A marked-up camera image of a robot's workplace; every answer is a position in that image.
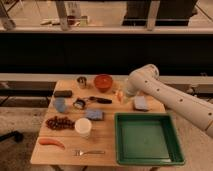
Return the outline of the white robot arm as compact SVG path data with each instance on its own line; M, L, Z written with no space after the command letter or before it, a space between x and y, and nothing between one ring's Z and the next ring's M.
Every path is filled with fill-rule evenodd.
M167 86L158 77L154 64L132 71L124 82L124 97L134 97L140 91L147 93L213 138L213 104Z

